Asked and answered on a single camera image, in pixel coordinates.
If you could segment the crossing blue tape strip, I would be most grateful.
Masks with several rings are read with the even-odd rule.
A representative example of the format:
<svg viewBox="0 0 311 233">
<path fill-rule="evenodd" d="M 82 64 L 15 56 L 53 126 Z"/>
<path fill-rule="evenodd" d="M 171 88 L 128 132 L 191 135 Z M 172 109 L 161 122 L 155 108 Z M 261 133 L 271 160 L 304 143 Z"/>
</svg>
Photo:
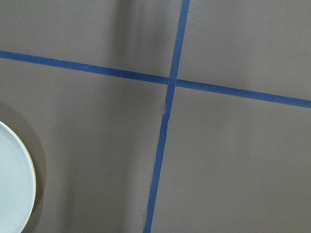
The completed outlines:
<svg viewBox="0 0 311 233">
<path fill-rule="evenodd" d="M 165 150 L 166 139 L 167 139 L 167 130 L 168 130 L 168 125 L 169 125 L 169 120 L 170 120 L 171 110 L 172 110 L 172 105 L 173 105 L 173 97 L 174 97 L 174 91 L 175 91 L 176 82 L 177 82 L 177 75 L 178 75 L 178 70 L 179 70 L 180 57 L 181 57 L 181 52 L 182 52 L 182 47 L 183 47 L 189 6 L 190 6 L 189 0 L 182 1 L 177 34 L 176 34 L 174 50 L 173 50 L 171 69 L 170 69 L 170 74 L 168 78 L 168 85 L 167 85 L 167 91 L 166 91 L 166 97 L 165 97 L 165 112 L 161 120 L 161 127 L 160 127 L 160 132 L 159 132 L 158 144 L 157 144 L 156 155 L 155 155 L 155 163 L 154 163 L 154 168 L 153 168 L 153 176 L 151 180 L 148 204 L 147 204 L 147 209 L 146 209 L 146 219 L 145 219 L 145 224 L 144 224 L 144 228 L 142 231 L 143 233 L 149 233 L 152 228 L 153 216 L 154 216 L 155 205 L 156 205 L 157 190 L 158 190 L 158 185 L 159 185 L 160 173 L 161 173 L 164 150 Z"/>
</svg>

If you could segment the white round plate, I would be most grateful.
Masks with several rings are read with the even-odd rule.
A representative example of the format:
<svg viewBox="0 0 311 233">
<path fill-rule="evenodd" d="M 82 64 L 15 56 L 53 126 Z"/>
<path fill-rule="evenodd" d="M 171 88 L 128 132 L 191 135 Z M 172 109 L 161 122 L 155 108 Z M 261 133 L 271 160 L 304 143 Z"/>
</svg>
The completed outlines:
<svg viewBox="0 0 311 233">
<path fill-rule="evenodd" d="M 31 156 L 17 134 L 0 123 L 0 231 L 20 233 L 32 213 L 36 175 Z"/>
</svg>

